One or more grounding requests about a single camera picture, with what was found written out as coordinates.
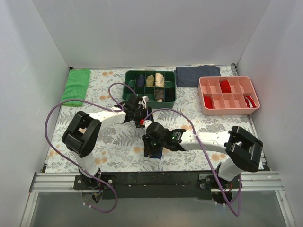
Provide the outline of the navy white-trimmed underwear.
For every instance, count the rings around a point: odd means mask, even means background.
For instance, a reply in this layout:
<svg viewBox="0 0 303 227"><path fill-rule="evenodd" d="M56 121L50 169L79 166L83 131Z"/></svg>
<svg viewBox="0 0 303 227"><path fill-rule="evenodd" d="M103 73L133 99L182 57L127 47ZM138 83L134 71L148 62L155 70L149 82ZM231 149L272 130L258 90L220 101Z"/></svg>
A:
<svg viewBox="0 0 303 227"><path fill-rule="evenodd" d="M156 149L144 149L144 163L150 163L158 165L162 158L163 148L156 148Z"/></svg>

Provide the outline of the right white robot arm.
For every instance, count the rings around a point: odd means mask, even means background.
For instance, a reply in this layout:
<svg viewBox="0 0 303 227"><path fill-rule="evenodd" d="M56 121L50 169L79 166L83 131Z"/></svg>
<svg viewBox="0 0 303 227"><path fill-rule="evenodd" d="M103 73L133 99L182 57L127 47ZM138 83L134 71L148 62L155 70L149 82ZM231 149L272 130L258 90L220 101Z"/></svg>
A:
<svg viewBox="0 0 303 227"><path fill-rule="evenodd" d="M157 155L162 148L171 151L202 150L225 154L228 159L216 169L215 184L227 187L242 172L255 173L263 149L263 142L240 126L230 131L194 134L185 129L169 130L157 122L143 121L145 129L143 141L146 155Z"/></svg>

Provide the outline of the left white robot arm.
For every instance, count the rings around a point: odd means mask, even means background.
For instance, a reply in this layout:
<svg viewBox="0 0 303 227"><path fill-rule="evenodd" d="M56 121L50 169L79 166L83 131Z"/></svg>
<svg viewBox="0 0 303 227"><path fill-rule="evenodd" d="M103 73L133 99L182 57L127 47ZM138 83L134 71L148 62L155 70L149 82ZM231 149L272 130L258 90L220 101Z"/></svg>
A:
<svg viewBox="0 0 303 227"><path fill-rule="evenodd" d="M140 97L131 94L129 99L112 108L97 113L79 111L63 134L62 142L72 152L79 165L79 172L85 176L84 183L90 189L100 186L101 178L97 173L100 168L95 162L93 149L98 139L99 131L116 124L134 121L141 128L141 121L147 116L149 101L147 96Z"/></svg>

